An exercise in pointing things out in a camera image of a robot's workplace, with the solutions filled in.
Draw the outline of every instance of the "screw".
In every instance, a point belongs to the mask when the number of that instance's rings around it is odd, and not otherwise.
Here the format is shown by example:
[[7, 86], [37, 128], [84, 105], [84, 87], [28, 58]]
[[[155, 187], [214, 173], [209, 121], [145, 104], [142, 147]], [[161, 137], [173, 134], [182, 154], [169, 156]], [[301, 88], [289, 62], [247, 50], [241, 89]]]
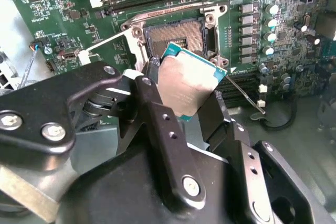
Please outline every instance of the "screw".
[[190, 196], [195, 197], [200, 193], [200, 187], [193, 178], [185, 177], [182, 182], [184, 189]]
[[50, 47], [45, 47], [45, 48], [44, 48], [44, 53], [45, 53], [46, 55], [51, 55], [51, 54], [52, 54], [52, 49], [51, 49]]
[[104, 71], [105, 71], [106, 73], [111, 74], [111, 75], [114, 75], [114, 74], [116, 73], [115, 70], [114, 70], [114, 68], [113, 68], [113, 67], [110, 67], [110, 66], [105, 66], [105, 67], [104, 67]]
[[60, 141], [65, 137], [65, 129], [58, 123], [49, 123], [42, 128], [42, 136], [51, 141]]
[[237, 123], [237, 127], [240, 131], [244, 131], [244, 128], [239, 123]]
[[263, 221], [267, 222], [270, 220], [270, 215], [267, 211], [267, 208], [259, 204], [258, 201], [253, 202], [253, 209]]
[[146, 83], [148, 86], [151, 86], [151, 85], [152, 85], [151, 80], [148, 79], [147, 77], [142, 78], [142, 81], [143, 81], [144, 83]]
[[13, 131], [22, 125], [22, 118], [13, 113], [0, 115], [0, 129]]
[[132, 31], [136, 37], [140, 37], [142, 35], [142, 30], [139, 27], [134, 28]]
[[205, 16], [205, 21], [207, 23], [212, 23], [214, 20], [215, 20], [215, 18], [214, 18], [214, 15], [212, 15], [212, 14], [208, 14], [208, 15]]
[[269, 150], [270, 152], [273, 151], [273, 148], [268, 143], [265, 143], [265, 146], [266, 146], [267, 150]]

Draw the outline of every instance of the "bolt head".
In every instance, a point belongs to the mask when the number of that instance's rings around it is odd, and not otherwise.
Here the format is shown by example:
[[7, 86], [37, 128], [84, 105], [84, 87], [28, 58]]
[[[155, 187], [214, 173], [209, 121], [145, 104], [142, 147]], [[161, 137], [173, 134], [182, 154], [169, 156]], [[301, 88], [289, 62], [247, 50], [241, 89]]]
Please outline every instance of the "bolt head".
[[185, 177], [183, 179], [183, 187], [190, 196], [195, 197], [200, 194], [200, 187], [193, 178]]
[[108, 74], [111, 74], [111, 75], [114, 75], [116, 72], [115, 72], [115, 70], [114, 70], [114, 68], [113, 67], [110, 67], [110, 66], [105, 66], [104, 67], [104, 71], [106, 72], [106, 73], [108, 73]]
[[65, 137], [65, 129], [58, 123], [50, 123], [42, 128], [42, 136], [51, 141], [60, 141]]
[[1, 118], [1, 122], [4, 126], [13, 126], [17, 123], [17, 115], [6, 115]]
[[142, 78], [142, 81], [143, 81], [144, 83], [146, 83], [148, 86], [151, 86], [151, 85], [152, 85], [151, 80], [150, 80], [149, 78], [147, 78], [147, 77]]
[[0, 115], [0, 129], [13, 131], [22, 125], [20, 116], [12, 113]]
[[272, 146], [270, 146], [268, 143], [265, 143], [265, 146], [266, 146], [266, 148], [267, 148], [268, 151], [270, 151], [270, 152], [273, 151]]

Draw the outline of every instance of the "capacitor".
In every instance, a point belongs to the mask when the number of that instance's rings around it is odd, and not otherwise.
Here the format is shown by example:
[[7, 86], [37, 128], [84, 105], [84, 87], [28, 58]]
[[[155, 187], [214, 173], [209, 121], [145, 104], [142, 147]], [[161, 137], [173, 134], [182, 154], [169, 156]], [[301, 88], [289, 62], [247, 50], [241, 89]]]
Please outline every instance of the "capacitor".
[[317, 46], [321, 40], [315, 36], [312, 36], [310, 34], [307, 35], [307, 41], [309, 41], [310, 43], [312, 43], [313, 45]]
[[265, 21], [265, 26], [268, 26], [269, 28], [274, 28], [278, 25], [278, 21], [276, 19], [273, 18], [268, 18]]
[[280, 85], [281, 85], [283, 90], [285, 90], [285, 91], [289, 90], [290, 85], [288, 83], [282, 82]]
[[298, 29], [298, 30], [300, 30], [301, 32], [305, 32], [305, 31], [307, 31], [307, 29], [308, 29], [308, 27], [305, 25], [305, 24], [303, 24], [303, 23], [300, 23], [300, 22], [295, 22], [294, 23], [294, 27], [296, 28], [296, 29]]
[[267, 40], [268, 42], [274, 42], [277, 39], [277, 36], [269, 31], [268, 33], [265, 33], [264, 39]]
[[269, 72], [269, 69], [265, 66], [264, 63], [260, 64], [258, 68], [259, 68], [260, 73], [268, 73]]
[[274, 5], [274, 4], [270, 4], [270, 5], [266, 6], [265, 11], [266, 11], [266, 13], [269, 13], [271, 15], [276, 15], [279, 12], [279, 6]]
[[303, 18], [303, 23], [304, 23], [304, 25], [306, 25], [307, 27], [309, 27], [309, 25], [310, 25], [310, 19], [311, 19], [311, 17], [310, 17], [309, 14], [307, 14], [307, 15]]
[[292, 80], [291, 76], [289, 76], [288, 73], [285, 73], [281, 76], [281, 79], [283, 80], [284, 84], [289, 84]]
[[303, 67], [303, 65], [298, 65], [297, 67], [296, 67], [296, 72], [299, 72], [299, 73], [301, 73], [301, 72], [303, 72], [304, 71], [304, 67]]
[[270, 46], [266, 46], [263, 48], [263, 53], [266, 55], [272, 55], [274, 54], [274, 49], [271, 48]]

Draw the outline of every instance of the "hole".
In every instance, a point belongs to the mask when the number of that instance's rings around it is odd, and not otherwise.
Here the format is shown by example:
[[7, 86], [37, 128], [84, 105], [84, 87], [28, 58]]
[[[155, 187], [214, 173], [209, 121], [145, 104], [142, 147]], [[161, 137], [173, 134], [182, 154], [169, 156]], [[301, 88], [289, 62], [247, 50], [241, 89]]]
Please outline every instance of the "hole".
[[172, 139], [177, 139], [177, 136], [176, 136], [176, 134], [175, 134], [173, 131], [171, 131], [171, 132], [169, 133], [169, 136], [170, 136], [170, 138], [172, 138]]
[[70, 113], [70, 116], [71, 116], [71, 118], [72, 118], [72, 119], [74, 119], [74, 117], [75, 117], [75, 114], [76, 114], [76, 112], [75, 112], [75, 111], [72, 111], [72, 112]]
[[6, 89], [12, 89], [12, 90], [14, 90], [13, 87], [12, 87], [12, 85], [10, 85], [10, 84], [7, 85]]
[[255, 175], [258, 175], [257, 170], [253, 166], [251, 166], [250, 169], [251, 169], [251, 172], [253, 172]]
[[8, 80], [4, 75], [0, 76], [0, 84], [2, 86], [4, 86], [7, 82], [8, 82]]
[[166, 120], [166, 121], [169, 121], [169, 120], [170, 120], [170, 117], [169, 117], [167, 114], [163, 114], [162, 117], [163, 117], [163, 119]]
[[271, 203], [273, 211], [284, 224], [294, 223], [296, 211], [285, 197], [279, 197]]
[[252, 155], [251, 152], [248, 152], [247, 155], [248, 155], [251, 159], [254, 159], [254, 156]]
[[117, 108], [118, 108], [118, 111], [123, 111], [126, 109], [126, 103], [125, 102], [118, 102], [117, 103]]

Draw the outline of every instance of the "green circuit board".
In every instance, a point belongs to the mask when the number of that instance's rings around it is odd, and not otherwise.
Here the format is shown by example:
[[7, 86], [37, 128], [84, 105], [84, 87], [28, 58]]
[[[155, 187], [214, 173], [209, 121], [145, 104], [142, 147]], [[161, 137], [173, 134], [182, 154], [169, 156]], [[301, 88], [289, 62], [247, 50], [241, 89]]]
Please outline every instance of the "green circuit board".
[[[325, 42], [323, 38], [319, 46], [307, 43], [306, 40], [307, 34], [314, 29], [318, 13], [324, 12], [327, 0], [314, 0], [311, 4], [300, 0], [104, 0], [101, 6], [93, 6], [90, 2], [92, 0], [13, 1], [36, 41], [42, 40], [52, 50], [45, 54], [45, 58], [47, 66], [55, 74], [80, 67], [80, 61], [76, 57], [80, 50], [119, 33], [122, 24], [138, 14], [204, 1], [228, 7], [227, 12], [218, 19], [219, 53], [229, 61], [225, 66], [228, 73], [237, 78], [237, 82], [242, 81], [243, 89], [249, 94], [256, 92], [258, 87], [249, 84], [249, 74], [257, 72], [261, 63], [268, 67], [273, 78], [270, 96], [276, 97], [283, 92], [281, 76], [284, 74], [292, 77], [293, 86], [300, 95], [316, 94], [321, 83], [314, 66], [321, 59], [330, 57], [334, 51], [333, 42]], [[243, 13], [242, 7], [248, 4], [252, 4], [253, 9], [250, 13]], [[271, 4], [279, 7], [276, 15], [266, 12], [267, 6]], [[253, 21], [247, 26], [250, 26], [253, 32], [243, 36], [241, 30], [246, 26], [242, 18], [247, 16], [252, 16]], [[278, 25], [268, 27], [265, 21], [269, 18], [276, 19]], [[308, 31], [300, 32], [294, 28], [295, 22], [304, 23], [307, 19], [310, 27]], [[199, 9], [174, 12], [147, 20], [144, 29], [164, 24], [173, 26], [184, 20], [202, 20], [204, 23], [204, 15]], [[274, 42], [267, 41], [267, 33], [275, 34], [277, 39]], [[250, 39], [251, 42], [243, 46], [242, 39], [246, 37], [247, 41]], [[213, 47], [212, 42], [204, 40], [204, 48]], [[274, 50], [272, 55], [266, 55], [263, 51], [267, 47]], [[146, 49], [150, 55], [151, 49], [148, 45]], [[90, 52], [91, 62], [101, 60], [120, 71], [134, 68], [136, 61], [124, 37]], [[303, 73], [296, 72], [298, 66], [304, 67]], [[233, 91], [232, 87], [227, 88], [227, 85], [228, 83], [221, 83], [219, 89], [227, 93], [233, 92], [234, 95], [239, 94]]]

